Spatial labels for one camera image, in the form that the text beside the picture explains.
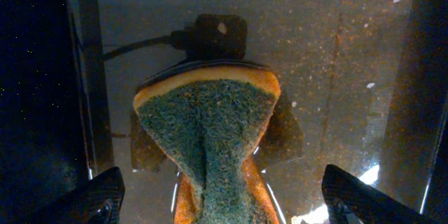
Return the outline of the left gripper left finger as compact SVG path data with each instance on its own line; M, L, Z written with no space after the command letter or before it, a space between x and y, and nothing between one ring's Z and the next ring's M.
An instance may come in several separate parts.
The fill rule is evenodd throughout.
M124 196L122 173L112 167L35 213L31 222L119 224Z

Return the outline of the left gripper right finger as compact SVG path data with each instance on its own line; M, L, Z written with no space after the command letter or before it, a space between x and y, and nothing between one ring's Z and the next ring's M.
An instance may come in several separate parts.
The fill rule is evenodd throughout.
M348 223L350 214L364 224L434 223L333 164L325 167L321 190L331 223Z

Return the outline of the yellow green sponge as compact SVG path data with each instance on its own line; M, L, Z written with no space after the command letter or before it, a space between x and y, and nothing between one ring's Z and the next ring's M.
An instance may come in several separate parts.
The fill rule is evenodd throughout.
M176 223L276 223L252 153L281 90L252 66L208 66L149 83L135 95L143 129L182 173Z

